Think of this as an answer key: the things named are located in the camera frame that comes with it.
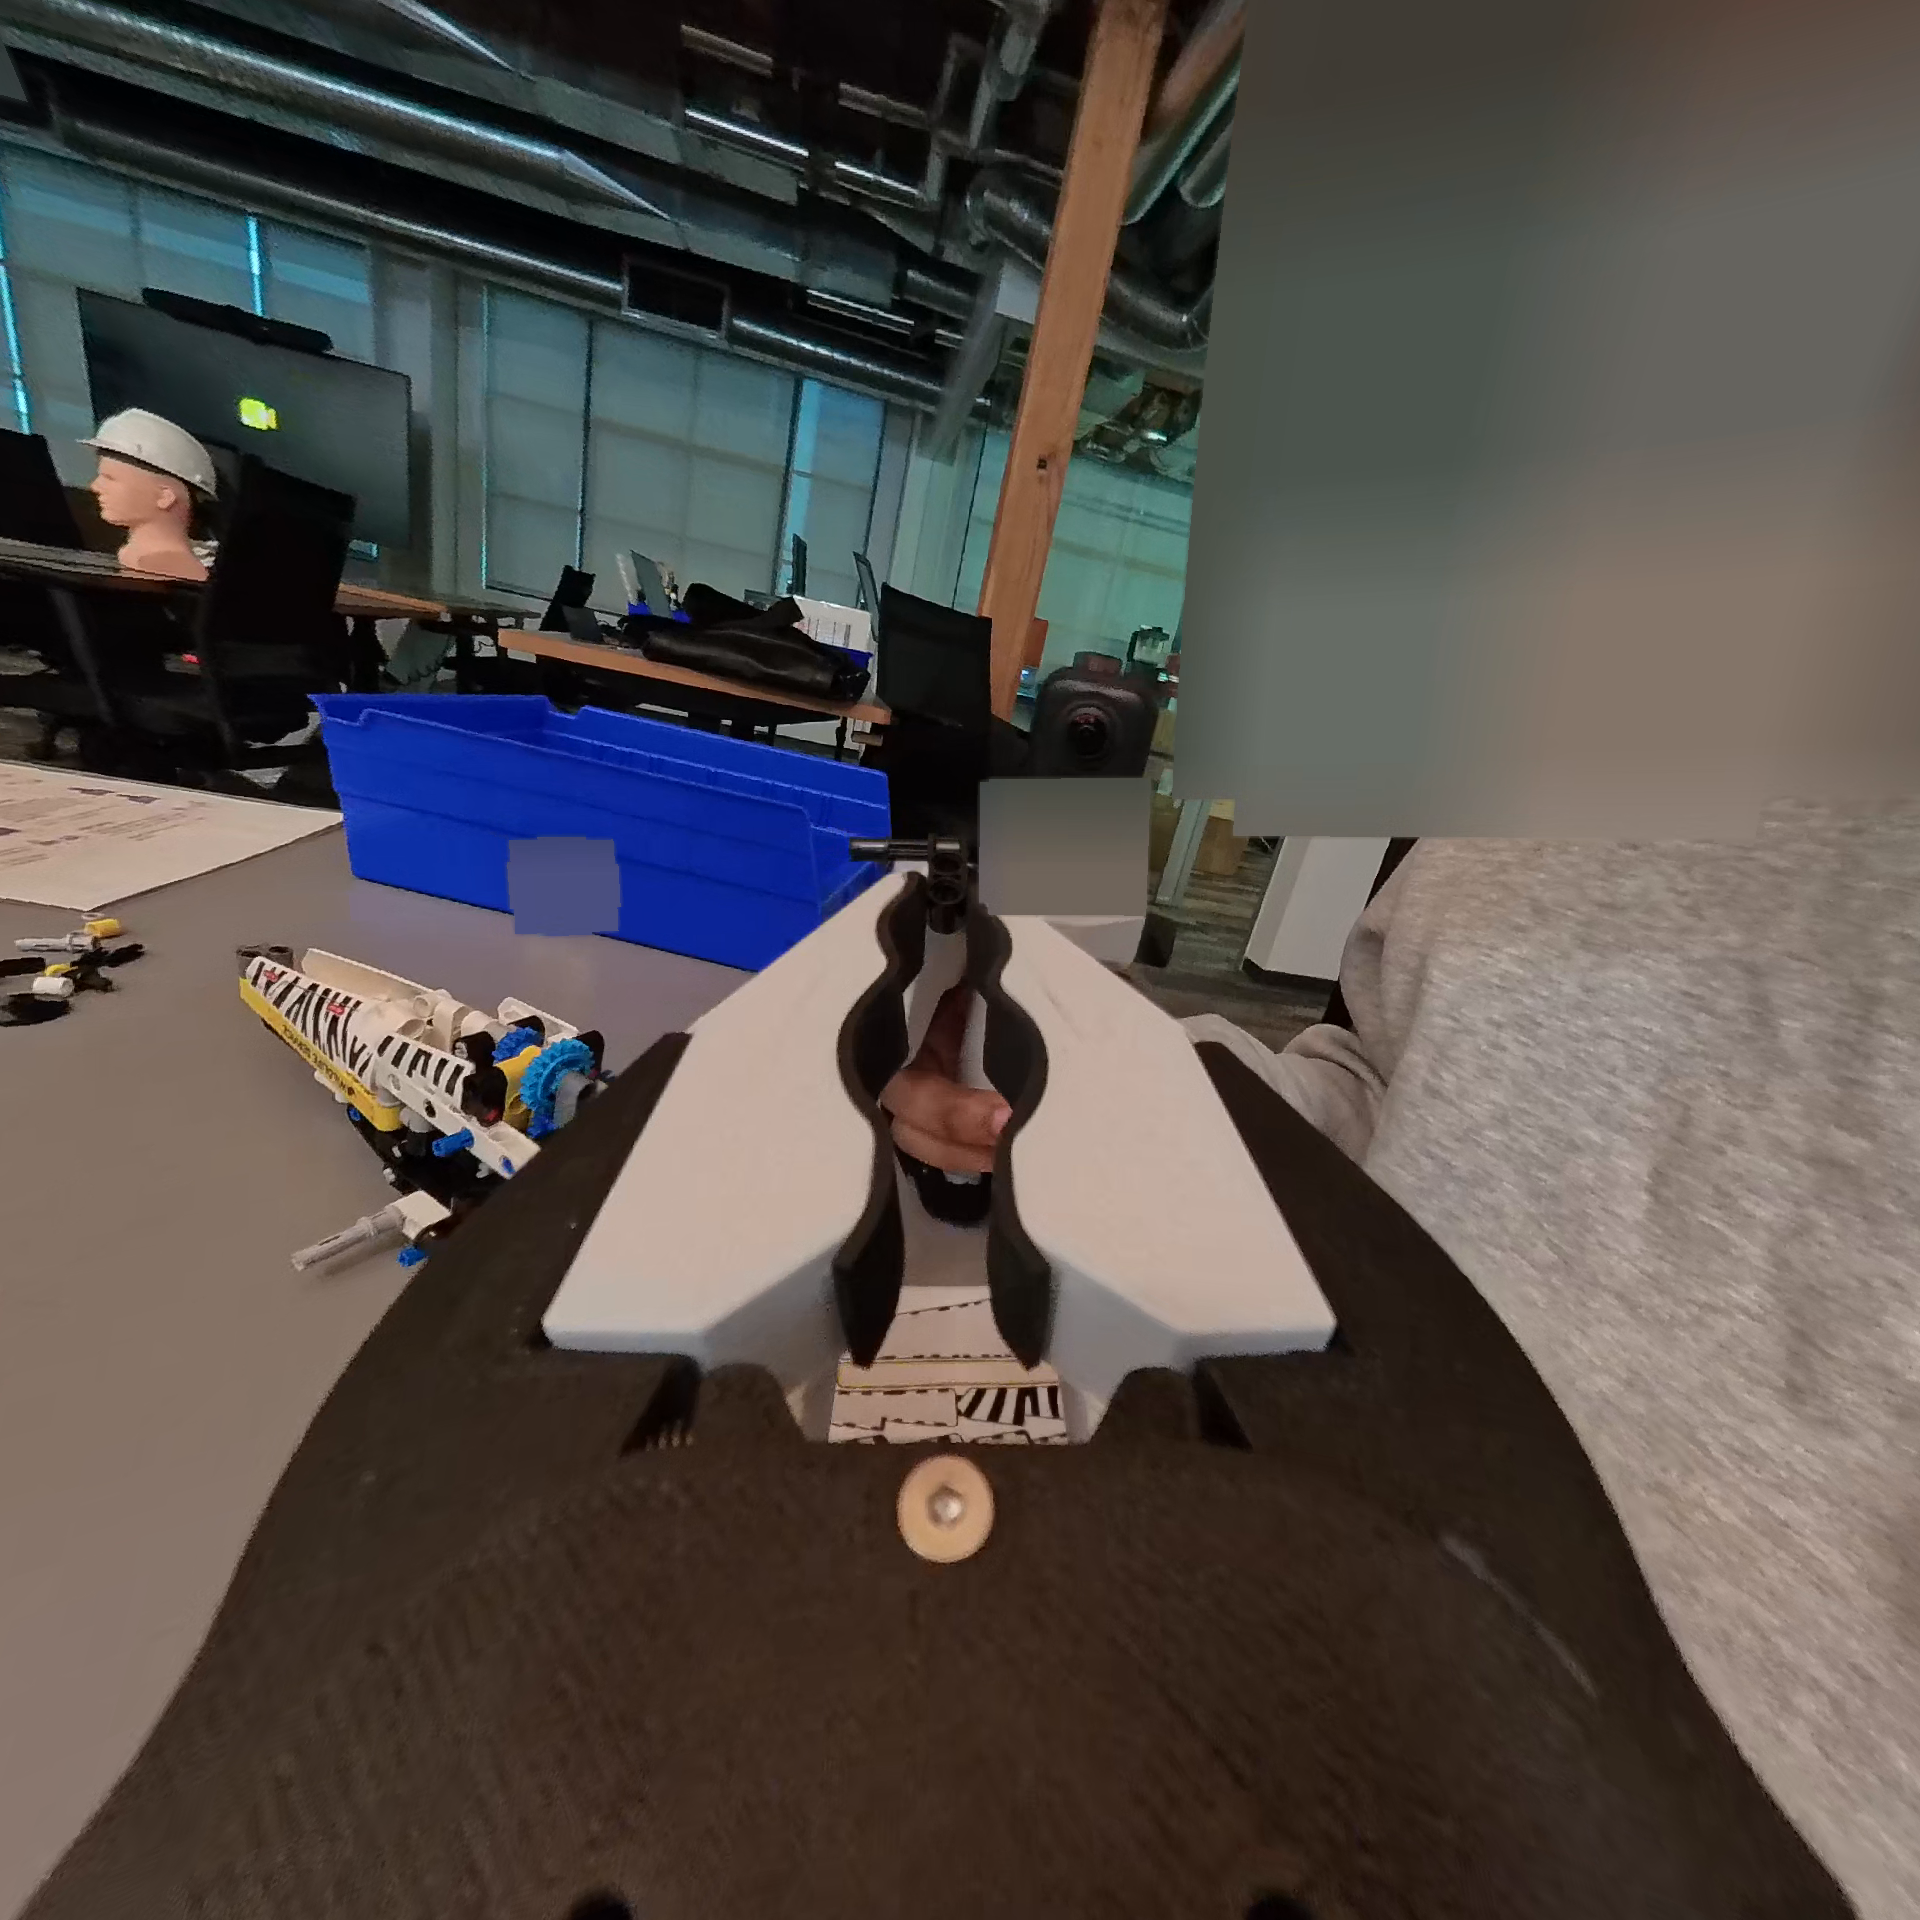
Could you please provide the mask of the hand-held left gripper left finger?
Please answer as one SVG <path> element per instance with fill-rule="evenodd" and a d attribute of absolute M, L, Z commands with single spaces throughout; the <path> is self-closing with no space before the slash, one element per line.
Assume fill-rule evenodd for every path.
<path fill-rule="evenodd" d="M 832 1258 L 877 1153 L 838 1043 L 886 976 L 880 916 L 904 889 L 877 880 L 694 1025 L 544 1311 L 554 1348 L 758 1365 L 806 1437 L 829 1441 L 849 1353 Z"/>

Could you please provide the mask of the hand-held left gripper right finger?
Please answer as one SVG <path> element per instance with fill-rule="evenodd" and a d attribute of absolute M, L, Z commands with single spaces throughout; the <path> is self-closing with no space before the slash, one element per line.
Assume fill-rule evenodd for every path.
<path fill-rule="evenodd" d="M 1086 1442 L 1120 1383 L 1321 1353 L 1337 1319 L 1185 1029 L 1042 919 L 970 911 L 994 1327 Z"/>

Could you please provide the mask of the black lego connector piece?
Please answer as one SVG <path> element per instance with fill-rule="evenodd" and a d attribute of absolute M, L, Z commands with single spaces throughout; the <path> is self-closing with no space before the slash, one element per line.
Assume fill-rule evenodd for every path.
<path fill-rule="evenodd" d="M 921 868 L 925 921 L 935 936 L 965 929 L 974 901 L 977 864 L 973 844 L 959 834 L 853 836 L 849 858 L 882 867 Z"/>

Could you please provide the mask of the lego helicopter model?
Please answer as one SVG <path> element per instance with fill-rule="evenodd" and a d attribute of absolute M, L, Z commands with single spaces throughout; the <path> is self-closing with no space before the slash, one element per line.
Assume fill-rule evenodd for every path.
<path fill-rule="evenodd" d="M 294 1256 L 421 1265 L 608 1087 L 607 1040 L 509 997 L 495 1010 L 326 948 L 245 946 L 239 994 L 346 1112 L 387 1208 Z"/>

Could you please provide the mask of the person's right forearm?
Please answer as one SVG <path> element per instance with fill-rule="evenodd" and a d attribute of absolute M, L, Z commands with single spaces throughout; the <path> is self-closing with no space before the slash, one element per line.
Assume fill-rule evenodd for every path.
<path fill-rule="evenodd" d="M 1272 1050 L 1224 1016 L 1193 1016 L 1181 1027 L 1192 1044 L 1225 1050 L 1354 1163 L 1365 1167 L 1386 1105 L 1386 1077 L 1351 1029 L 1310 1025 L 1285 1048 Z"/>

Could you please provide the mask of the scattered small lego pieces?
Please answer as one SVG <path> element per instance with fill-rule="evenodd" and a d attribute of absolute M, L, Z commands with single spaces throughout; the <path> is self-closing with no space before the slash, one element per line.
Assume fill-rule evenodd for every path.
<path fill-rule="evenodd" d="M 118 970 L 145 959 L 120 919 L 91 916 L 53 936 L 15 937 L 2 959 L 2 1029 L 67 1017 L 87 992 L 115 992 Z"/>

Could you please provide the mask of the person's right hand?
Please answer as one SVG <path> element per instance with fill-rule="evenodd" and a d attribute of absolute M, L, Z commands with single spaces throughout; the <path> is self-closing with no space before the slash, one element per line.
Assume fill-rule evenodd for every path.
<path fill-rule="evenodd" d="M 968 984 L 950 987 L 919 1050 L 880 1092 L 897 1147 L 957 1177 L 993 1172 L 998 1144 L 1014 1117 L 998 1090 L 968 1087 L 960 1077 L 973 1009 Z"/>

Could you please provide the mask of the black office chair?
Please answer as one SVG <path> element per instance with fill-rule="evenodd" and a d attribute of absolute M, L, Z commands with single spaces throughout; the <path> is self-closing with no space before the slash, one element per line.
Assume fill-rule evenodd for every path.
<path fill-rule="evenodd" d="M 339 588 L 351 495 L 240 458 L 195 618 L 199 706 L 226 770 L 270 767 L 319 698 L 352 687 Z"/>
<path fill-rule="evenodd" d="M 866 764 L 886 775 L 897 836 L 960 833 L 993 770 L 993 625 L 894 585 L 879 613 L 890 715 Z"/>

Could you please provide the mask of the zebra sticker sheet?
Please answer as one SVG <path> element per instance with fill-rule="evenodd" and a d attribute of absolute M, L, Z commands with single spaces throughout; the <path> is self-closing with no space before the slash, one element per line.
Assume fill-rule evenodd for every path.
<path fill-rule="evenodd" d="M 840 1362 L 831 1441 L 1059 1447 L 1065 1393 L 1053 1368 L 1025 1368 L 1003 1341 L 984 1285 L 904 1287 L 874 1362 Z"/>

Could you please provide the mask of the black bag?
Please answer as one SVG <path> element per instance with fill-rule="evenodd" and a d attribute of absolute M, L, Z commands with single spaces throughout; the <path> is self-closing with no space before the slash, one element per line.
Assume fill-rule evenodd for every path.
<path fill-rule="evenodd" d="M 795 595 L 750 602 L 690 584 L 675 613 L 626 613 L 623 632 L 658 663 L 835 705 L 865 699 L 874 677 L 870 656 L 810 634 Z"/>

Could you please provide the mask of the blue plastic bin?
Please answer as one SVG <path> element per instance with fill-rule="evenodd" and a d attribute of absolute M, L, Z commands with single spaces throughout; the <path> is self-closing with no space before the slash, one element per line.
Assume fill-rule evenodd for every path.
<path fill-rule="evenodd" d="M 352 873 L 758 972 L 879 877 L 886 775 L 536 695 L 320 695 Z M 552 908 L 526 901 L 541 892 Z"/>

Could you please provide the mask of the wooden office desk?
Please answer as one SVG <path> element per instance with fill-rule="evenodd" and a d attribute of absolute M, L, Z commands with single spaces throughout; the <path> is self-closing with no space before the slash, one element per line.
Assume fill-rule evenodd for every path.
<path fill-rule="evenodd" d="M 793 689 L 775 689 L 726 675 L 715 677 L 698 668 L 655 660 L 633 647 L 603 641 L 577 641 L 549 632 L 498 632 L 496 647 L 509 656 L 541 658 L 547 663 L 590 671 L 601 677 L 619 677 L 657 689 L 685 690 L 690 698 L 701 698 L 705 705 L 752 705 L 808 717 L 831 717 L 835 722 L 863 724 L 870 729 L 886 729 L 894 717 L 888 705 L 840 705 Z"/>

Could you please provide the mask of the white printed paper sheet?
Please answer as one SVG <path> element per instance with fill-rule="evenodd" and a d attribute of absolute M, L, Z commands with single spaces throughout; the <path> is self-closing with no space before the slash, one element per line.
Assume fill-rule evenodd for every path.
<path fill-rule="evenodd" d="M 2 899 L 106 908 L 344 823 L 339 811 L 2 764 Z"/>

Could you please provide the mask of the mannequin head with white helmet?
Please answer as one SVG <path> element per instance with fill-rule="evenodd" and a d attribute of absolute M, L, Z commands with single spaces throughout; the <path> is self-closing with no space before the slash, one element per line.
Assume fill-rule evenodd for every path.
<path fill-rule="evenodd" d="M 210 565 L 198 528 L 219 495 L 209 448 L 179 423 L 137 408 L 102 421 L 86 448 L 96 455 L 89 491 L 121 538 L 120 569 L 205 585 Z"/>

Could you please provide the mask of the wooden post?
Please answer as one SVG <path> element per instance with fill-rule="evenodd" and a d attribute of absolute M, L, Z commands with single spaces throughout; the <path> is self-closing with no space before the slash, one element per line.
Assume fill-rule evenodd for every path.
<path fill-rule="evenodd" d="M 1095 9 L 1089 36 L 1039 320 L 977 607 L 993 625 L 998 717 L 1016 711 L 1039 618 L 1166 12 L 1166 2 L 1104 2 Z"/>

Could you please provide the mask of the black wall monitor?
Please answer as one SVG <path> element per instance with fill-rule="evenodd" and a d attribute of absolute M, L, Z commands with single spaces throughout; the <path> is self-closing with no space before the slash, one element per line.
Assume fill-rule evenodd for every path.
<path fill-rule="evenodd" d="M 87 392 L 98 416 L 143 410 L 217 448 L 351 495 L 352 540 L 415 543 L 413 381 L 342 356 L 329 336 L 237 304 L 145 288 L 79 293 Z"/>

